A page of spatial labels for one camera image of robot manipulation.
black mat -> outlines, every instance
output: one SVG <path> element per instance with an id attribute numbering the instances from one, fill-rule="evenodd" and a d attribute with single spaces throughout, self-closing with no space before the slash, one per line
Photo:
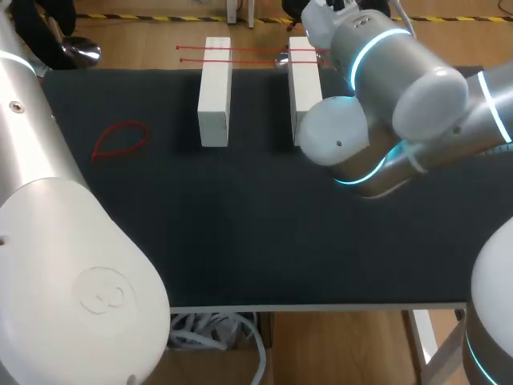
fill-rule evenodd
<path id="1" fill-rule="evenodd" d="M 321 78 L 325 96 L 344 92 L 333 72 Z M 92 191 L 173 306 L 462 302 L 479 250 L 513 216 L 509 154 L 354 196 L 293 146 L 283 71 L 234 71 L 230 145 L 217 149 L 200 146 L 199 71 L 53 72 L 44 88 Z M 122 120 L 147 124 L 147 144 L 91 165 Z"/>

wooden floor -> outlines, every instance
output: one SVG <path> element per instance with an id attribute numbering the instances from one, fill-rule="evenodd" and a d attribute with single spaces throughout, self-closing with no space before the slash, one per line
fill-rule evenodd
<path id="1" fill-rule="evenodd" d="M 492 0 L 403 0 L 411 15 L 496 16 Z M 222 16 L 223 0 L 76 0 L 78 12 L 174 16 Z M 513 0 L 504 7 L 513 10 Z M 257 17 L 285 16 L 277 0 L 256 0 Z M 240 16 L 247 14 L 245 2 Z M 492 67 L 513 59 L 513 23 L 414 22 L 420 41 L 453 65 Z M 201 51 L 177 51 L 176 45 L 203 46 L 207 36 L 230 36 L 235 47 L 283 47 L 298 26 L 256 24 L 227 26 L 221 22 L 161 23 L 80 20 L 78 34 L 103 49 L 102 68 L 180 69 L 200 67 L 180 57 L 202 57 Z M 234 59 L 273 59 L 248 52 Z M 450 311 L 432 312 L 439 343 L 455 324 Z M 406 331 L 400 312 L 276 314 L 274 343 L 268 352 L 265 384 L 403 385 L 415 381 Z M 253 351 L 212 355 L 168 352 L 149 382 L 168 384 L 245 384 L 257 367 Z M 465 383 L 460 371 L 452 385 Z"/>

white foam block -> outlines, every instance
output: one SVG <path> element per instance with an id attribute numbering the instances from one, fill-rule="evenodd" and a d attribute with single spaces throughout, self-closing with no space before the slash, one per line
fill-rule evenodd
<path id="1" fill-rule="evenodd" d="M 206 47 L 230 48 L 230 38 L 207 38 Z M 204 60 L 231 60 L 229 50 L 205 50 Z M 203 63 L 198 122 L 201 145 L 204 147 L 228 146 L 230 123 L 230 96 L 232 91 L 231 63 Z"/>
<path id="2" fill-rule="evenodd" d="M 311 49 L 306 37 L 289 39 L 289 92 L 290 92 L 290 119 L 294 144 L 299 144 L 298 134 L 301 121 L 306 113 L 315 104 L 322 101 L 321 81 L 315 51 L 294 51 L 294 49 Z"/>

black cloth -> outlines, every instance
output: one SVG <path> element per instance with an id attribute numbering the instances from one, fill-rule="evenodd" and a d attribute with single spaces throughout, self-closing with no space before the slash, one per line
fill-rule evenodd
<path id="1" fill-rule="evenodd" d="M 325 97 L 347 92 L 330 70 L 321 83 Z M 173 306 L 467 299 L 480 249 L 513 217 L 511 154 L 365 200 L 293 146 L 285 71 L 233 72 L 227 148 L 200 146 L 199 89 L 200 71 L 55 71 L 44 83 L 92 192 Z M 123 120 L 148 126 L 146 145 L 91 164 L 96 140 Z M 121 128 L 103 150 L 140 135 Z"/>

red cable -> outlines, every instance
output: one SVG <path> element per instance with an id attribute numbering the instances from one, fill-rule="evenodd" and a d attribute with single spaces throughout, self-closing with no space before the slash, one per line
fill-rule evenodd
<path id="1" fill-rule="evenodd" d="M 282 52 L 282 51 L 316 51 L 320 53 L 328 52 L 329 50 L 315 49 L 315 48 L 231 48 L 231 47 L 194 47 L 194 46 L 176 46 L 177 50 L 222 50 L 222 51 L 250 51 L 250 52 Z"/>
<path id="2" fill-rule="evenodd" d="M 109 151 L 109 152 L 98 152 L 98 148 L 99 148 L 100 144 L 111 132 L 113 132 L 116 128 L 120 128 L 120 127 L 128 126 L 128 125 L 139 126 L 144 130 L 144 137 L 143 137 L 143 139 L 141 139 L 141 141 L 139 143 L 136 143 L 133 146 L 131 146 L 129 148 L 124 148 L 122 150 L 115 150 L 115 151 Z M 104 156 L 104 157 L 119 156 L 119 155 L 124 155 L 129 152 L 132 152 L 132 151 L 136 150 L 137 148 L 141 147 L 142 145 L 144 145 L 146 143 L 146 140 L 147 140 L 146 124 L 138 122 L 137 120 L 126 120 L 124 122 L 119 122 L 119 123 L 113 124 L 107 130 L 105 130 L 105 132 L 103 132 L 103 134 L 99 137 L 98 141 L 96 142 L 95 150 L 93 151 L 93 156 L 91 159 L 91 164 L 93 164 L 95 162 L 96 158 L 101 157 L 101 156 Z"/>
<path id="3" fill-rule="evenodd" d="M 181 62 L 197 62 L 197 63 L 243 63 L 243 64 L 276 64 L 274 60 L 204 60 L 204 59 L 185 59 L 180 58 Z M 296 61 L 288 62 L 291 64 L 327 64 L 326 61 L 307 62 Z"/>

